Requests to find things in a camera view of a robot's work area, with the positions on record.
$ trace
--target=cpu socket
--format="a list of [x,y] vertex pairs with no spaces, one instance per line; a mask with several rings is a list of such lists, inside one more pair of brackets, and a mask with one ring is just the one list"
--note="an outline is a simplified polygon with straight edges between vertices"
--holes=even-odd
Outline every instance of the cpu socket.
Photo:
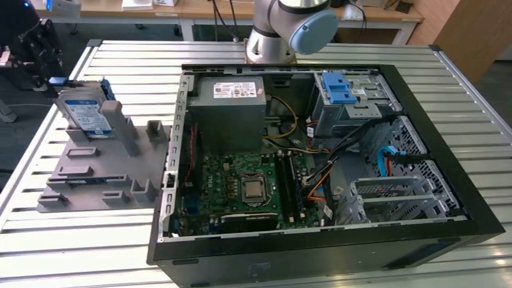
[[257,207],[267,201],[267,184],[263,173],[244,173],[241,179],[241,202]]

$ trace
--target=floor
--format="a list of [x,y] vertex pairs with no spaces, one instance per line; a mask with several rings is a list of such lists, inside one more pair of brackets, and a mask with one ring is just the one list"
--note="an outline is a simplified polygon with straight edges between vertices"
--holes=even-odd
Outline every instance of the floor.
[[[79,25],[76,35],[69,34],[68,26],[56,25],[56,27],[64,50],[61,60],[67,74],[75,67],[89,39],[181,40],[173,34],[172,25],[145,25],[144,29],[137,29],[135,25]],[[204,40],[213,40],[213,32],[212,28],[195,31],[197,37]],[[249,30],[244,30],[241,33],[248,34]],[[229,39],[223,29],[219,29],[219,37],[223,40]],[[511,77],[512,61],[497,61],[477,84],[480,93],[509,125],[512,125],[512,114],[509,113],[512,111]],[[45,117],[51,101],[44,99],[37,92],[17,91],[3,78],[0,78],[0,100],[7,105],[15,105],[11,106],[11,109],[17,114],[15,123],[7,124],[0,121],[0,169],[13,170]],[[0,173],[0,188],[8,179],[9,174]]]

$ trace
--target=green motherboard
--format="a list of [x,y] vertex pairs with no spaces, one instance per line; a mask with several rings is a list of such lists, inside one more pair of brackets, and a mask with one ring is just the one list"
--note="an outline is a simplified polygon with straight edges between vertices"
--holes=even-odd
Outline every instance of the green motherboard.
[[[277,219],[279,229],[319,226],[317,210],[315,205],[303,203],[299,185],[293,189],[296,195],[283,199],[283,174],[276,169],[277,154],[231,154],[208,155],[203,159],[201,193],[195,204],[197,215],[209,217],[189,217],[189,234],[216,234],[219,217],[223,215],[267,215]],[[305,157],[301,153],[285,156],[293,162],[295,181],[307,175]],[[293,209],[297,217],[289,217],[287,209]]]

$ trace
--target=power supply label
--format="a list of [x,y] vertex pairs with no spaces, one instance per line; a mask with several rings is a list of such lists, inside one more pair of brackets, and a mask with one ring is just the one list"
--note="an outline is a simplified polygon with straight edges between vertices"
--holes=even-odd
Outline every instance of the power supply label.
[[65,100],[64,103],[85,134],[91,136],[111,134],[112,127],[99,112],[100,105],[96,100]]
[[213,98],[257,97],[255,82],[227,82],[213,85]]

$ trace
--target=desk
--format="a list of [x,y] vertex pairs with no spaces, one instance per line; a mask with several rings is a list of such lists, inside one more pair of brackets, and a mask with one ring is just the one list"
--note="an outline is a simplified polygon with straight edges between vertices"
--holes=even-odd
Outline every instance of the desk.
[[[136,125],[151,119],[172,125],[181,64],[243,62],[241,43],[104,41],[87,47],[69,77],[105,76]],[[244,287],[509,287],[512,132],[451,61],[427,46],[331,44],[316,54],[297,55],[297,62],[397,67],[507,233],[417,268]],[[35,210],[68,140],[65,127],[53,106],[0,194],[1,287],[177,288],[145,263],[152,209],[49,214]]]
[[123,0],[81,0],[80,17],[63,17],[47,11],[43,0],[31,0],[37,14],[55,23],[179,24],[183,0],[176,6],[156,5],[152,10],[123,11]]
[[[121,0],[83,0],[80,18],[61,17],[45,10],[43,0],[31,0],[41,17],[48,17],[55,23],[116,23],[116,24],[180,24],[183,40],[193,41],[193,25],[213,25],[213,7],[207,0],[180,0],[173,7],[156,5],[152,10],[121,11]],[[217,0],[221,16],[228,25],[233,24],[229,3]],[[253,25],[253,4],[233,3],[239,25]],[[397,29],[393,44],[405,45],[416,24],[423,16],[415,8],[408,14],[395,10],[383,10],[376,7],[364,7],[367,14],[367,27],[369,29]],[[339,18],[343,17],[343,8],[335,9]],[[343,20],[340,28],[360,28],[363,22]]]

